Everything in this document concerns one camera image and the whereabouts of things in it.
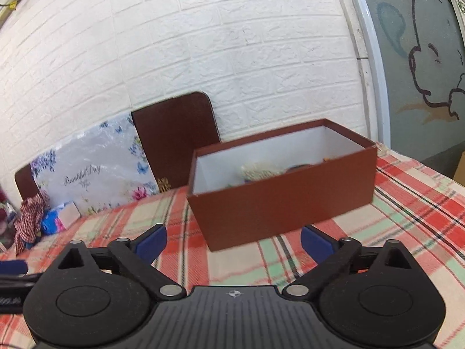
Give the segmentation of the glass door with cartoon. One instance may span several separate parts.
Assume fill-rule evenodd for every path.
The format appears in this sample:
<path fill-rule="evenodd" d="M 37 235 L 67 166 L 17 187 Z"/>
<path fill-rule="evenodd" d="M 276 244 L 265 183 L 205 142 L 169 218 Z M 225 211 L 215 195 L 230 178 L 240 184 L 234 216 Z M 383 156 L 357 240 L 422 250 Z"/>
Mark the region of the glass door with cartoon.
<path fill-rule="evenodd" d="M 378 138 L 452 177 L 464 151 L 464 37 L 453 0 L 352 0 L 370 57 Z"/>

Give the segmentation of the red checkered cloth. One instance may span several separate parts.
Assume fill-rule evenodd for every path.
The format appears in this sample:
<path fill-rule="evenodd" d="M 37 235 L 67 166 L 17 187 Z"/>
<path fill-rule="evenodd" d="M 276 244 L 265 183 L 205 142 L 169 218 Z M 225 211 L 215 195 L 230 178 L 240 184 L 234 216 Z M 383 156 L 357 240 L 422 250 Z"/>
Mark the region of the red checkered cloth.
<path fill-rule="evenodd" d="M 49 209 L 48 200 L 41 193 L 22 201 L 19 218 L 14 223 L 16 256 L 40 241 L 42 220 Z"/>

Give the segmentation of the red plaid blanket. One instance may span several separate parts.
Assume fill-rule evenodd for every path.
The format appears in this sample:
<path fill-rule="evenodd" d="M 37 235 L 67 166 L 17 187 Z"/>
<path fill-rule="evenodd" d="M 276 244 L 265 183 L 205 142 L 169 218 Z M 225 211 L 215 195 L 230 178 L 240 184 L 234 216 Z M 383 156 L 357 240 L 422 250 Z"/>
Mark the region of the red plaid blanket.
<path fill-rule="evenodd" d="M 155 266 L 185 288 L 201 284 L 282 287 L 314 267 L 297 231 L 211 252 L 186 199 L 186 188 L 141 199 L 74 223 L 42 239 L 21 258 L 40 273 L 72 239 L 104 247 L 119 237 L 133 239 L 163 223 L 168 243 Z M 418 161 L 386 147 L 378 149 L 371 204 L 319 223 L 339 239 L 350 236 L 365 246 L 401 241 L 434 282 L 446 304 L 439 348 L 464 346 L 464 187 Z"/>

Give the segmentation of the dark brown wooden headboard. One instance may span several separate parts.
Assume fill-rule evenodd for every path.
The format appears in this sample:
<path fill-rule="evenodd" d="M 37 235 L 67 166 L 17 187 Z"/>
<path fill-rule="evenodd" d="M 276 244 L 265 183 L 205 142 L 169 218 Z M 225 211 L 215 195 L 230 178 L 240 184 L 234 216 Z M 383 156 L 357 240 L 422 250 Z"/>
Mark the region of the dark brown wooden headboard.
<path fill-rule="evenodd" d="M 187 184 L 194 150 L 219 143 L 209 97 L 199 91 L 166 99 L 130 112 L 159 193 Z M 31 163 L 17 171 L 21 197 L 40 192 Z"/>

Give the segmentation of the open cardboard box on floor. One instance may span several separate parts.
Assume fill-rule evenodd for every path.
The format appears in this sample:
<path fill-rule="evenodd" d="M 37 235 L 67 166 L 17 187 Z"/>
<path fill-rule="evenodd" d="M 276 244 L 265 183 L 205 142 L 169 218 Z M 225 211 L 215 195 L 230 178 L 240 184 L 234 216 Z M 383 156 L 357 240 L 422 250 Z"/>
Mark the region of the open cardboard box on floor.
<path fill-rule="evenodd" d="M 455 180 L 456 183 L 465 186 L 465 151 L 460 156 L 453 180 Z"/>

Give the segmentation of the pile of clutter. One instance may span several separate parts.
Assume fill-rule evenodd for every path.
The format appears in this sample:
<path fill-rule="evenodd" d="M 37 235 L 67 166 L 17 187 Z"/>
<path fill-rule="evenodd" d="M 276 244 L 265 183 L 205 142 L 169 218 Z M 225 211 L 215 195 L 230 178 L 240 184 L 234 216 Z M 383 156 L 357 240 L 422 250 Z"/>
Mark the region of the pile of clutter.
<path fill-rule="evenodd" d="M 0 250 L 6 252 L 14 244 L 16 229 L 14 223 L 17 218 L 17 211 L 6 197 L 3 191 L 0 191 Z"/>

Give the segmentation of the blue tape roll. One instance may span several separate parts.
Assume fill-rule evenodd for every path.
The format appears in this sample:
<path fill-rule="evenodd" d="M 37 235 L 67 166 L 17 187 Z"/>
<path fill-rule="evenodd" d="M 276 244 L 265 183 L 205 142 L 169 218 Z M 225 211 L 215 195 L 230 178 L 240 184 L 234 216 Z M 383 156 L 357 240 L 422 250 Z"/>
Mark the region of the blue tape roll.
<path fill-rule="evenodd" d="M 312 167 L 313 165 L 312 164 L 300 164 L 300 165 L 294 165 L 290 168 L 288 168 L 286 170 L 286 172 L 293 172 L 293 171 L 297 171 L 297 170 L 300 170 L 300 169 L 307 169 L 307 168 L 310 168 Z"/>

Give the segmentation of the blue floral tissue pack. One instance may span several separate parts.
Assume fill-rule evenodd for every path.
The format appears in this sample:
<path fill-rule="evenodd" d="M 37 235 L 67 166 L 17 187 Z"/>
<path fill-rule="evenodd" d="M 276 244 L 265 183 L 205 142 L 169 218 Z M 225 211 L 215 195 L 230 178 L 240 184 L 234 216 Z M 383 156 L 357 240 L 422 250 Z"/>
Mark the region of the blue floral tissue pack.
<path fill-rule="evenodd" d="M 69 229 L 81 218 L 81 213 L 73 202 L 66 202 L 48 210 L 41 223 L 43 235 L 51 236 Z"/>

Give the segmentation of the brown cardboard shoe box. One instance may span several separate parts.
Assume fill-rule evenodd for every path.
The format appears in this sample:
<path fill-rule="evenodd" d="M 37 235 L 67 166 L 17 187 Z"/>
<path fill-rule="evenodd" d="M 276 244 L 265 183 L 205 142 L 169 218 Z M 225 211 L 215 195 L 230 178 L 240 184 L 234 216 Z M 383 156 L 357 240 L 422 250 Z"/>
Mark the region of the brown cardboard shoe box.
<path fill-rule="evenodd" d="M 187 201 L 210 251 L 267 239 L 371 203 L 378 148 L 321 119 L 196 150 Z M 262 162 L 277 177 L 245 182 L 240 167 Z M 312 164 L 307 169 L 286 170 Z"/>

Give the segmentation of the clear bag of beads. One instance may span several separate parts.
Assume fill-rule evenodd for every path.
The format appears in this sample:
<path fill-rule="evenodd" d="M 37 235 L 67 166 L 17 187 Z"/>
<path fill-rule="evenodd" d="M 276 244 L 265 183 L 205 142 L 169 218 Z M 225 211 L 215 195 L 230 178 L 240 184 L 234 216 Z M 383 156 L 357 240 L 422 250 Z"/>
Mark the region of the clear bag of beads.
<path fill-rule="evenodd" d="M 285 171 L 283 169 L 262 162 L 246 164 L 240 167 L 240 174 L 244 178 L 245 182 L 266 180 L 280 176 L 284 172 Z"/>

